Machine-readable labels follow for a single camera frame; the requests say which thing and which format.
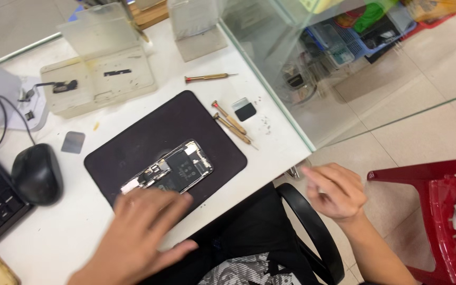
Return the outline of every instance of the green item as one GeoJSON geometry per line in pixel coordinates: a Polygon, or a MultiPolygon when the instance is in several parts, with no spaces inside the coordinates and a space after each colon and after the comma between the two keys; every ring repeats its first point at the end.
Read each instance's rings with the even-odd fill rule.
{"type": "Polygon", "coordinates": [[[365,29],[371,27],[379,19],[381,19],[386,12],[397,3],[398,0],[379,0],[376,3],[367,4],[365,13],[358,18],[353,29],[357,33],[362,33],[365,29]]]}

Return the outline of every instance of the computer mouse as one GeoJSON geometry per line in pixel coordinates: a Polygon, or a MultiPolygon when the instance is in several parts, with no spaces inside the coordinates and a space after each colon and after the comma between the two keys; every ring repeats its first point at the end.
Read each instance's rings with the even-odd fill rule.
{"type": "Polygon", "coordinates": [[[17,155],[12,167],[17,191],[27,202],[52,205],[63,194],[63,178],[56,155],[47,144],[38,144],[17,155]]]}

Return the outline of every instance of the white desk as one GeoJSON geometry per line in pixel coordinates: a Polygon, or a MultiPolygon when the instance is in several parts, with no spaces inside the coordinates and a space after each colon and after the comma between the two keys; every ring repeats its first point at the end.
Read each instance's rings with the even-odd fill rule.
{"type": "MultiPolygon", "coordinates": [[[[168,20],[145,32],[154,45],[149,61],[159,84],[157,92],[69,120],[49,114],[45,127],[33,134],[37,143],[54,148],[63,175],[64,196],[53,206],[38,207],[0,241],[0,255],[21,278],[22,284],[64,284],[91,256],[113,213],[84,168],[84,158],[183,90],[192,90],[212,114],[216,113],[210,106],[213,100],[218,100],[227,112],[231,112],[230,105],[236,100],[247,97],[252,101],[257,115],[242,125],[259,151],[228,132],[246,155],[247,167],[180,222],[167,236],[164,248],[201,229],[310,154],[231,42],[228,48],[184,63],[168,20]],[[187,86],[184,83],[185,75],[224,72],[240,75],[187,86]],[[99,128],[94,131],[96,123],[99,128]],[[68,131],[86,134],[81,154],[60,151],[68,131]]],[[[74,56],[68,43],[60,39],[2,66],[15,74],[38,76],[44,65],[74,56]]],[[[0,147],[1,164],[10,171],[16,155],[29,146],[26,133],[8,132],[0,147]]]]}

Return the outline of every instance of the mouse cable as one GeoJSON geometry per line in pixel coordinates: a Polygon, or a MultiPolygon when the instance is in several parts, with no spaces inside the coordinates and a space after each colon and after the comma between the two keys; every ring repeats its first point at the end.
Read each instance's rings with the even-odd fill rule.
{"type": "Polygon", "coordinates": [[[17,112],[17,114],[19,114],[19,117],[22,119],[22,122],[24,122],[24,125],[26,126],[26,130],[27,130],[27,134],[29,135],[29,138],[33,142],[33,145],[36,145],[35,140],[31,136],[31,131],[29,131],[29,127],[27,125],[26,119],[24,119],[24,116],[19,112],[19,110],[17,109],[16,106],[14,106],[8,99],[6,99],[5,97],[3,97],[1,95],[0,95],[0,106],[1,106],[1,109],[3,110],[3,114],[4,114],[4,129],[3,129],[3,135],[1,136],[1,139],[0,139],[0,145],[3,142],[4,135],[6,134],[6,130],[8,127],[8,122],[7,122],[8,117],[7,117],[6,109],[4,108],[3,102],[1,101],[2,99],[5,100],[10,106],[12,106],[12,108],[17,112]]]}

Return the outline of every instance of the phone logic board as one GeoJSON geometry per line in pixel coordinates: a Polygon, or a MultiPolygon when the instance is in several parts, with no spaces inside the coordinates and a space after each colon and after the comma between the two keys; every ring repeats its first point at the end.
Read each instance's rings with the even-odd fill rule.
{"type": "Polygon", "coordinates": [[[133,188],[157,187],[186,192],[214,169],[196,141],[190,139],[121,186],[123,194],[133,188]]]}

